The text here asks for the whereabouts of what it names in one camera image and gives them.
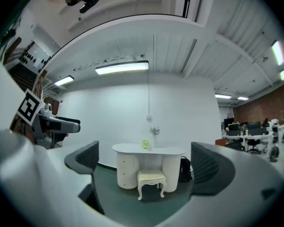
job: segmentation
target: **staircase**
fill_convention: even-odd
[[[24,92],[26,89],[33,89],[37,75],[22,64],[19,63],[10,69],[9,74]]]

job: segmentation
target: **black bag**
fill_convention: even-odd
[[[190,174],[190,160],[186,157],[181,157],[179,183],[188,183],[192,179]]]

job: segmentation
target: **white ceiling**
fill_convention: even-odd
[[[55,4],[55,11],[74,37],[119,17],[172,14],[175,4],[175,0],[100,0],[99,6],[83,15],[81,21],[81,5]],[[284,65],[276,65],[271,45],[280,40],[284,48],[284,32],[261,0],[201,0],[192,5],[190,12],[198,11],[193,20],[199,24],[178,17],[142,16],[136,23],[137,17],[129,17],[89,30],[47,64],[49,79],[57,81],[67,75],[76,81],[90,79],[98,76],[96,66],[140,60],[143,54],[153,72],[181,73],[184,78],[193,74],[209,77],[216,93],[235,99],[255,96],[276,84]],[[238,103],[223,99],[218,102]]]

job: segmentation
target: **green object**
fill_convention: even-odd
[[[147,149],[149,145],[150,145],[150,143],[149,143],[148,140],[142,140],[142,145],[141,145],[141,147],[142,147],[143,149]]]

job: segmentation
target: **white stool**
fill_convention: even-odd
[[[159,189],[160,184],[163,185],[161,189],[161,197],[164,198],[164,190],[166,188],[166,177],[165,175],[159,170],[144,170],[138,172],[138,192],[139,198],[138,200],[142,199],[142,187],[144,185],[157,185],[157,189]]]

